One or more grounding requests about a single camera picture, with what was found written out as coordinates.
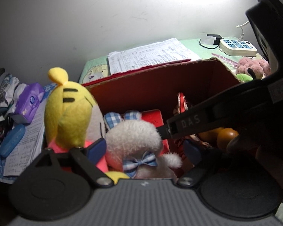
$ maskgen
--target orange fruit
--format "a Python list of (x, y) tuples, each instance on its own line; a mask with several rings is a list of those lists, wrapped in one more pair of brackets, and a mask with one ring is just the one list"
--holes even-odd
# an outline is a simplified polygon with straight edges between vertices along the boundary
[(239, 133), (235, 131), (232, 128), (224, 128), (221, 130), (217, 136), (217, 146), (219, 149), (221, 149), (223, 152), (226, 152), (226, 147), (229, 144), (229, 142), (237, 137)]
[(208, 143), (215, 143), (218, 134), (223, 130), (223, 127), (218, 127), (213, 130), (209, 130), (203, 133), (198, 133), (198, 137), (203, 141), (203, 142), (208, 142)]

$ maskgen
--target gray ribbed surface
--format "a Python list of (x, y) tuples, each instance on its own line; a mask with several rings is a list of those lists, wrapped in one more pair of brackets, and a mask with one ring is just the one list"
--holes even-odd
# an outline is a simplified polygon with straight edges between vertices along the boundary
[(268, 217), (253, 222), (222, 218), (208, 210), (193, 190), (175, 187), (171, 180), (122, 179), (110, 189), (98, 189), (79, 212), (61, 220), (34, 222), (17, 217), (9, 226), (276, 226)]

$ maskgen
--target wall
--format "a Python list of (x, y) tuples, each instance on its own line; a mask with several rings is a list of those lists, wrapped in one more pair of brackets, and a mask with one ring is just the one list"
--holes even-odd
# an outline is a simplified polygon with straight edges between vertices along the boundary
[[(0, 0), (0, 67), (21, 82), (77, 81), (85, 62), (114, 50), (203, 33), (239, 36), (256, 0)], [(245, 39), (255, 44), (250, 25)]]

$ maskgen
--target power strip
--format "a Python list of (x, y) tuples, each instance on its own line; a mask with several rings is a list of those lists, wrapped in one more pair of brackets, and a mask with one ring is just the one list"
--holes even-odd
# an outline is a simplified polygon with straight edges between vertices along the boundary
[(257, 49), (250, 42), (238, 40), (220, 40), (220, 49), (230, 56), (253, 56), (257, 55)]

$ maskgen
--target green tablecloth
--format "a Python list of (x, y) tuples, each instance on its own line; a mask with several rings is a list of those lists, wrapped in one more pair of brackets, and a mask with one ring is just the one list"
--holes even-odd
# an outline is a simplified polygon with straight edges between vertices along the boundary
[[(229, 56), (225, 54), (224, 52), (221, 52), (219, 50), (219, 47), (216, 49), (206, 49), (199, 45), (199, 39), (190, 39), (190, 40), (181, 40), (180, 41), (183, 45), (185, 45), (188, 49), (192, 50), (196, 54), (199, 55), (202, 59), (209, 59), (212, 58), (214, 54), (223, 56), (227, 59), (233, 60), (235, 62), (238, 62), (239, 59), (241, 59), (241, 56)], [(261, 59), (262, 57), (257, 53), (256, 57), (253, 57), (253, 59)], [(220, 59), (222, 63), (225, 64), (233, 73), (236, 72), (236, 68), (231, 65), (230, 63)], [(85, 67), (83, 69), (83, 72), (81, 74), (79, 83), (87, 83), (91, 80), (96, 80), (102, 77), (106, 77), (109, 75), (109, 67), (108, 67), (108, 56), (103, 56), (97, 59), (89, 60), (86, 62)]]

